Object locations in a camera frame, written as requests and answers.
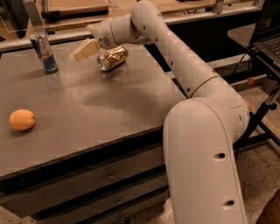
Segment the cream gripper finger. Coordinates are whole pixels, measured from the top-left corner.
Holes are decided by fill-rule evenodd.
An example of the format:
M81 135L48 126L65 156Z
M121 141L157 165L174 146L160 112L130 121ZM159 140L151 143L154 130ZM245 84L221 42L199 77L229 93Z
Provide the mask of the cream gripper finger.
M76 48L72 55L76 61L87 59L100 51L100 44L93 38L87 38L83 43Z

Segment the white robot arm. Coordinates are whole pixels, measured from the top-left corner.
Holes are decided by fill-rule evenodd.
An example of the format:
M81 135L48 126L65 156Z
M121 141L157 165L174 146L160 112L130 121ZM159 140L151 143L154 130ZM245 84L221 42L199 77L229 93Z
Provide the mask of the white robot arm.
M243 98L139 0L87 29L103 49L154 43L185 91L164 121L164 161L176 224L248 224L234 144L249 124Z

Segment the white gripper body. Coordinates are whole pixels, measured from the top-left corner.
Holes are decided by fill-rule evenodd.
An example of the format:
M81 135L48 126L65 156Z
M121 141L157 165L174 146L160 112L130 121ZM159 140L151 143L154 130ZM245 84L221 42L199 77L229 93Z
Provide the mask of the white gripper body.
M92 33L93 37L100 43L104 49L109 49L113 46L113 38L111 32L111 21L104 20L98 24L89 24L87 29Z

